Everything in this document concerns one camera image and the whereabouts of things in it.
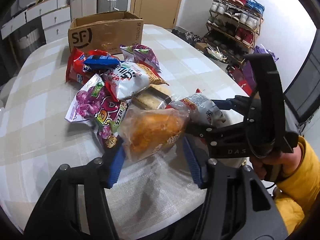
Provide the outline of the right hand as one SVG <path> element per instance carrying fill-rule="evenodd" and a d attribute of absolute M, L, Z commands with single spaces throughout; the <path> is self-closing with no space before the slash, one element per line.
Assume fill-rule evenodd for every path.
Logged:
<path fill-rule="evenodd" d="M 302 161 L 303 148 L 302 148 L 303 137 L 299 136 L 298 146 L 293 149 L 293 153 L 272 153 L 268 157 L 259 159 L 256 156 L 250 156 L 249 161 L 252 164 L 253 170 L 257 174 L 260 180 L 266 180 L 267 176 L 267 165 L 281 166 L 280 174 L 283 177 L 289 177 L 299 167 Z"/>

